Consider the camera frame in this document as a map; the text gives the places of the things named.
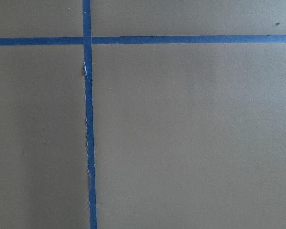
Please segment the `brown paper table cover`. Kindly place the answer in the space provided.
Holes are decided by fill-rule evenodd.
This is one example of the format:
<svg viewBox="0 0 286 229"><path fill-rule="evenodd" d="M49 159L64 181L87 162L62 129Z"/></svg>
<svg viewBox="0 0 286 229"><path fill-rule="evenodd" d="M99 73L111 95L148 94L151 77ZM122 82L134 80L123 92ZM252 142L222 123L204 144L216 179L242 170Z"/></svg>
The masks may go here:
<svg viewBox="0 0 286 229"><path fill-rule="evenodd" d="M286 229L286 43L92 47L97 227ZM0 229L90 226L82 45L0 46Z"/></svg>

